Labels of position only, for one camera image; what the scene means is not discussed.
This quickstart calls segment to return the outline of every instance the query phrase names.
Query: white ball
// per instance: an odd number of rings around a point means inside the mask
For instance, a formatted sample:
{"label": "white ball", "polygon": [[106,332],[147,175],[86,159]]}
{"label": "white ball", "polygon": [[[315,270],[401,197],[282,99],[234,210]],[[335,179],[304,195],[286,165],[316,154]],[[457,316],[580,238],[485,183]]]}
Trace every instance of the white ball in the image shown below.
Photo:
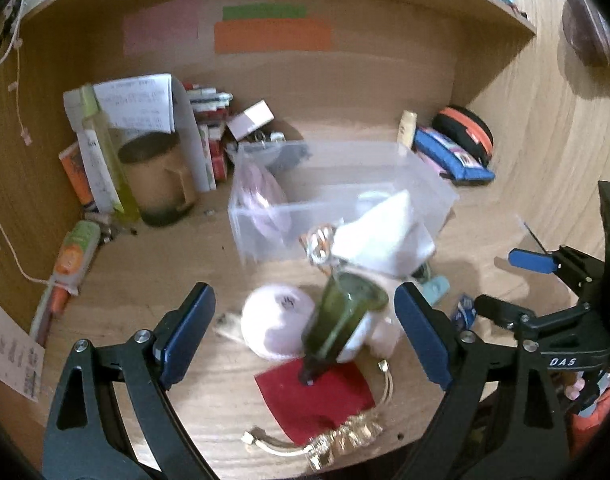
{"label": "white ball", "polygon": [[272,283],[257,288],[245,300],[240,319],[245,344],[270,361],[299,357],[301,335],[314,309],[312,299],[295,286]]}

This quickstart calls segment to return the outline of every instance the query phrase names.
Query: red felt square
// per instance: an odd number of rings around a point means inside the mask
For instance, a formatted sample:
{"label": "red felt square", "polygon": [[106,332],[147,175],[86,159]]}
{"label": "red felt square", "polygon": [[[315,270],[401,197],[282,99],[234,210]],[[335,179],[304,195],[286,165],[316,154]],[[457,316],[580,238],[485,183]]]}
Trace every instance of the red felt square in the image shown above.
{"label": "red felt square", "polygon": [[302,366],[303,359],[296,359],[255,377],[272,415],[298,446],[374,407],[367,381],[354,363],[336,365],[313,386],[299,382]]}

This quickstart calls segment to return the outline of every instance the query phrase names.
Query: paper receipt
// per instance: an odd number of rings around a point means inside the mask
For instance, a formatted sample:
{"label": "paper receipt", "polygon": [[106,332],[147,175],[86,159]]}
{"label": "paper receipt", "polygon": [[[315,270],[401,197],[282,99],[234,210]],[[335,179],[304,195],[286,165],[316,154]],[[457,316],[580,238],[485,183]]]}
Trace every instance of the paper receipt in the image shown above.
{"label": "paper receipt", "polygon": [[0,307],[0,380],[38,401],[45,349]]}

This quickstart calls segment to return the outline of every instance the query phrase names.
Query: green glass bottle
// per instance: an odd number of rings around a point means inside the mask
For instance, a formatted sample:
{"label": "green glass bottle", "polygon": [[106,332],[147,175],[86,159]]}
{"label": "green glass bottle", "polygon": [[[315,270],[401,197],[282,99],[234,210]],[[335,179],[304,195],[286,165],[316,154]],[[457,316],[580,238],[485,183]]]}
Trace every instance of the green glass bottle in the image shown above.
{"label": "green glass bottle", "polygon": [[365,314],[381,310],[387,303],[387,292],[375,283],[351,272],[333,272],[303,331],[305,359],[299,381],[312,385],[336,363]]}

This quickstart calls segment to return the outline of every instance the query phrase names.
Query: cup handle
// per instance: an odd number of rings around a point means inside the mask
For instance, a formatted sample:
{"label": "cup handle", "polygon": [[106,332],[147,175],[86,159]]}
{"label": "cup handle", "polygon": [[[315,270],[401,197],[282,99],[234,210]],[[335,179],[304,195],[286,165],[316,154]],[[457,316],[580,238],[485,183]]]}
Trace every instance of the cup handle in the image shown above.
{"label": "cup handle", "polygon": [[177,166],[166,166],[165,170],[175,174],[181,183],[185,203],[178,206],[176,209],[178,211],[183,211],[196,202],[196,191],[194,189],[192,174],[190,173],[189,168],[183,164],[179,164]]}

